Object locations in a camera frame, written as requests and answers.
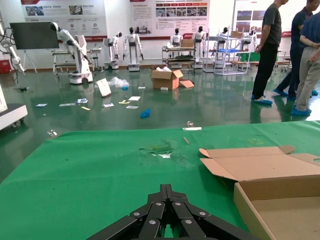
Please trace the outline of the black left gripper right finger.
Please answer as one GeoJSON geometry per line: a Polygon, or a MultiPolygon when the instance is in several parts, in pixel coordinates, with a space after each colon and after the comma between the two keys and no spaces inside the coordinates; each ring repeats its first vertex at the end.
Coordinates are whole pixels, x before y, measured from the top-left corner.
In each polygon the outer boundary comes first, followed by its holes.
{"type": "Polygon", "coordinates": [[[187,240],[256,240],[251,233],[191,204],[185,193],[166,186],[168,223],[174,238],[187,240]]]}

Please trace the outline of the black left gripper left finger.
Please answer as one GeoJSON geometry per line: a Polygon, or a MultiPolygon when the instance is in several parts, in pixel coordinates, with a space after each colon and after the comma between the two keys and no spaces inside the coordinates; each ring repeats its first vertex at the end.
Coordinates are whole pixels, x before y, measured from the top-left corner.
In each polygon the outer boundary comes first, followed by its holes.
{"type": "Polygon", "coordinates": [[[99,232],[90,240],[153,240],[165,237],[167,184],[159,192],[149,194],[147,203],[99,232]]]}

